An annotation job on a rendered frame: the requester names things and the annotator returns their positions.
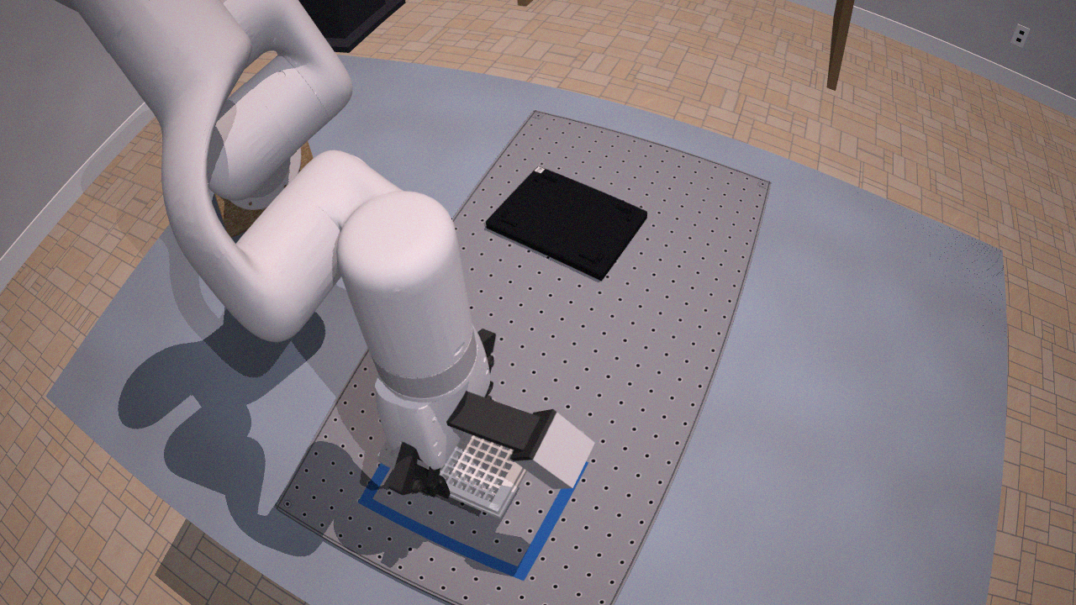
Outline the blue taped rectangular outline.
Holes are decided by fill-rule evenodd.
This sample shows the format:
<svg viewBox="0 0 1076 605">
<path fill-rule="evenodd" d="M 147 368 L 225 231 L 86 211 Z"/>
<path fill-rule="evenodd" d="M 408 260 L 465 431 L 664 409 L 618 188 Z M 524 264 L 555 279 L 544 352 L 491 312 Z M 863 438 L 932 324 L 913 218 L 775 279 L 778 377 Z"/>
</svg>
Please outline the blue taped rectangular outline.
<svg viewBox="0 0 1076 605">
<path fill-rule="evenodd" d="M 404 513 L 394 512 L 391 507 L 380 504 L 380 502 L 373 500 L 376 491 L 379 490 L 380 486 L 382 486 L 382 480 L 387 477 L 387 473 L 390 470 L 391 468 L 387 467 L 387 465 L 382 465 L 380 463 L 379 468 L 374 472 L 373 478 L 368 483 L 364 494 L 362 494 L 362 498 L 358 501 L 358 504 L 364 505 L 376 513 L 381 513 L 383 517 L 393 521 L 393 523 L 398 523 L 409 531 L 414 531 L 416 534 L 425 537 L 426 539 L 435 541 L 440 546 L 445 546 L 447 549 L 452 549 L 457 554 L 466 555 L 466 558 L 477 560 L 477 562 L 482 563 L 484 566 L 501 571 L 501 573 L 506 573 L 509 576 L 514 576 L 520 579 L 520 581 L 525 581 L 528 571 L 530 571 L 530 567 L 533 567 L 533 564 L 535 563 L 535 558 L 538 558 L 541 553 L 541 549 L 548 540 L 550 533 L 552 533 L 555 523 L 560 519 L 562 510 L 566 507 L 568 500 L 572 496 L 575 487 L 579 483 L 579 480 L 582 477 L 582 472 L 587 470 L 587 462 L 585 462 L 582 472 L 580 472 L 574 489 L 560 490 L 557 497 L 552 504 L 549 512 L 546 515 L 546 519 L 543 519 L 541 527 L 537 531 L 537 533 L 535 533 L 535 538 L 530 541 L 530 546 L 528 546 L 528 549 L 525 552 L 524 558 L 522 558 L 519 566 L 512 566 L 512 564 L 509 564 L 506 560 L 484 554 L 482 551 L 467 546 L 467 544 L 450 539 L 450 537 L 447 537 L 445 534 L 441 534 L 428 526 L 420 524 L 413 519 L 409 519 L 404 516 Z"/>
</svg>

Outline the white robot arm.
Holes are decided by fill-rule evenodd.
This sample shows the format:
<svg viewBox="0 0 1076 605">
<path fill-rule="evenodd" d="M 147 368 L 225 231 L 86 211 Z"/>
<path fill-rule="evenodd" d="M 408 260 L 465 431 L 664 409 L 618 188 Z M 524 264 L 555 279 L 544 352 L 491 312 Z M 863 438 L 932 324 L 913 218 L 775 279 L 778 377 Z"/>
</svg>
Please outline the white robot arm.
<svg viewBox="0 0 1076 605">
<path fill-rule="evenodd" d="M 445 207 L 339 150 L 299 171 L 301 145 L 352 97 L 345 65 L 299 0 L 55 1 L 77 11 L 158 119 L 178 247 L 240 324 L 291 339 L 342 278 L 387 386 L 415 398 L 461 386 L 477 344 Z M 265 209 L 237 244 L 210 189 Z M 554 409 L 527 413 L 468 391 L 445 422 L 513 450 L 552 489 L 574 489 L 594 447 Z"/>
</svg>

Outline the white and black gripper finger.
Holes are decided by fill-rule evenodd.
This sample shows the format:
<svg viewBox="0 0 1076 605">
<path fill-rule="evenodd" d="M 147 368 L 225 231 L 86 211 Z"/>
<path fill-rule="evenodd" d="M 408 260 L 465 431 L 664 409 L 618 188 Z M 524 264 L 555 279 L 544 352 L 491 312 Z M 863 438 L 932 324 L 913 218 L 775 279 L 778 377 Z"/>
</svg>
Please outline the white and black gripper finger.
<svg viewBox="0 0 1076 605">
<path fill-rule="evenodd" d="M 401 444 L 397 462 L 393 467 L 390 489 L 401 495 L 410 492 L 424 492 L 428 497 L 435 497 L 435 494 L 438 494 L 448 498 L 451 495 L 450 490 L 445 486 L 445 478 L 441 477 L 440 470 L 431 470 L 431 467 L 426 470 L 425 467 L 417 465 L 417 460 L 420 458 L 414 446 Z"/>
<path fill-rule="evenodd" d="M 489 332 L 486 329 L 480 329 L 477 333 L 479 334 L 480 340 L 482 341 L 482 344 L 483 344 L 483 347 L 485 349 L 485 352 L 487 352 L 489 372 L 491 372 L 491 369 L 494 366 L 494 356 L 491 356 L 491 354 L 494 351 L 494 342 L 496 340 L 496 334 L 493 333 L 493 332 Z M 490 381 L 489 382 L 487 395 L 485 395 L 485 397 L 489 398 L 489 399 L 491 399 L 491 400 L 492 400 L 492 396 L 489 396 L 489 393 L 491 393 L 493 386 L 494 386 L 494 382 Z"/>
</svg>

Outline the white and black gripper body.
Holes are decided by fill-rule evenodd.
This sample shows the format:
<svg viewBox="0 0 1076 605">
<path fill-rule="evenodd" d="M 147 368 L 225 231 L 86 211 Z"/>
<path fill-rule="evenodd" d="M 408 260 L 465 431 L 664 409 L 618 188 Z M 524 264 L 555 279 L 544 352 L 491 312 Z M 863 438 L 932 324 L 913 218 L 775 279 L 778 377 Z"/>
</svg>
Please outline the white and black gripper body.
<svg viewBox="0 0 1076 605">
<path fill-rule="evenodd" d="M 466 391 L 480 396 L 487 395 L 489 391 L 489 358 L 477 330 L 475 340 L 477 356 L 472 372 L 461 386 L 455 386 L 443 395 L 430 398 L 404 396 L 387 386 L 380 376 L 377 377 L 377 411 L 393 451 L 399 453 L 401 444 L 413 445 L 420 460 L 430 466 L 431 470 L 440 470 L 452 455 L 465 432 L 447 426 L 447 419 L 452 416 Z"/>
</svg>

